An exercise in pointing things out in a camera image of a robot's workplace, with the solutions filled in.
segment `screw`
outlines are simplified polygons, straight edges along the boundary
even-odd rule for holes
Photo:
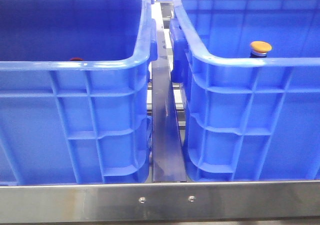
[[[189,197],[188,197],[188,201],[189,201],[190,203],[193,203],[193,202],[196,201],[196,197],[195,197],[195,196],[189,196]]]
[[[144,204],[146,202],[146,198],[145,197],[140,197],[139,198],[139,203]]]

